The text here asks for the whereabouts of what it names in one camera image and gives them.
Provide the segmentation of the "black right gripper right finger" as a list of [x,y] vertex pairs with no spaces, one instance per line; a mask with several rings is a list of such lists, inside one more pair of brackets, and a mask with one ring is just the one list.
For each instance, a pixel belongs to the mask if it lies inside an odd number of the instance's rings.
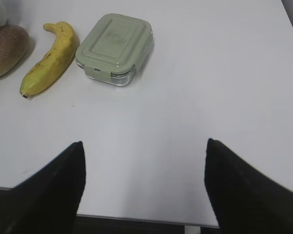
[[223,234],[293,234],[293,192],[210,138],[205,188]]

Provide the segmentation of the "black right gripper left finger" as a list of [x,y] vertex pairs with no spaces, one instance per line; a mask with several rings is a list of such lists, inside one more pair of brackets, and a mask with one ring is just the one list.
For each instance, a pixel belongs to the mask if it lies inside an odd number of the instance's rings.
[[84,188],[79,141],[21,184],[0,192],[0,234],[72,233]]

